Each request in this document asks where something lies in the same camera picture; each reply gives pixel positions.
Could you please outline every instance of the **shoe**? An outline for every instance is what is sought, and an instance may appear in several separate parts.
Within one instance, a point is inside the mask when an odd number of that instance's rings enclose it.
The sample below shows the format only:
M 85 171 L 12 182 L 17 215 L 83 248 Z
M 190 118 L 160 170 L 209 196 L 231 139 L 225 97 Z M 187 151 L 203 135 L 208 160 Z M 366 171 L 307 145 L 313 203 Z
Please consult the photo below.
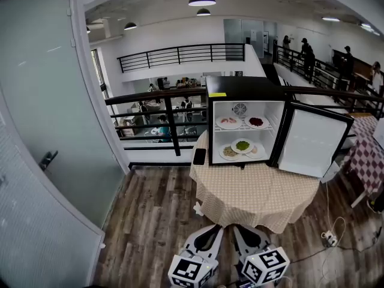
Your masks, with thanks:
M 379 214 L 380 212 L 379 211 L 376 211 L 375 208 L 374 208 L 374 200 L 371 200 L 371 199 L 367 199 L 367 206 L 375 213 L 375 214 Z

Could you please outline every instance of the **black refrigerator top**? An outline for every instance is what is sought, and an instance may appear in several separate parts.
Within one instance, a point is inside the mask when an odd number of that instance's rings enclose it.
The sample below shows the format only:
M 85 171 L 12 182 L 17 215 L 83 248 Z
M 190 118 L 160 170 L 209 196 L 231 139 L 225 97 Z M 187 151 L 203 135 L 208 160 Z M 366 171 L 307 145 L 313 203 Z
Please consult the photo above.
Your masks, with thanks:
M 280 86 L 266 77 L 207 77 L 208 97 L 220 100 L 287 100 Z

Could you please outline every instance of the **red and white checkered tablecloth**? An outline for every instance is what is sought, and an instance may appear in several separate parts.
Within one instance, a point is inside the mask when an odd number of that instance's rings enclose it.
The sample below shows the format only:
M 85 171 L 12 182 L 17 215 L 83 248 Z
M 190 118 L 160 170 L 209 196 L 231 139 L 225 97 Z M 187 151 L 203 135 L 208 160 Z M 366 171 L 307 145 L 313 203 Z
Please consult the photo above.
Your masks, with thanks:
M 384 184 L 384 149 L 373 138 L 376 125 L 373 116 L 355 118 L 352 131 L 357 140 L 342 163 L 355 171 L 368 195 L 378 192 Z

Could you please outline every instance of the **yellow sticker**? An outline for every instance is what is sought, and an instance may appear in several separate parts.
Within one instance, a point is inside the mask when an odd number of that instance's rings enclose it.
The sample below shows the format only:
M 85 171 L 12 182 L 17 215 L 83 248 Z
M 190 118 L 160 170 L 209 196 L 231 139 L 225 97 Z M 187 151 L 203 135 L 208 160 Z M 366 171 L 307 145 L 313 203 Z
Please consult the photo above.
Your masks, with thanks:
M 209 93 L 209 97 L 227 97 L 226 93 Z

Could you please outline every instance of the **fridge fan vent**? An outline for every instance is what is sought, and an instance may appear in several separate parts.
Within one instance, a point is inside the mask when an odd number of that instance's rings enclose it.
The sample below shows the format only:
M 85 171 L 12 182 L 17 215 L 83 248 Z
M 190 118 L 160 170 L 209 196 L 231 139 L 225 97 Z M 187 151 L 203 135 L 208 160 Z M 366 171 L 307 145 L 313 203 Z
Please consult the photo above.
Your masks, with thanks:
M 247 106 L 244 103 L 238 103 L 233 107 L 232 110 L 238 116 L 245 115 L 247 111 Z

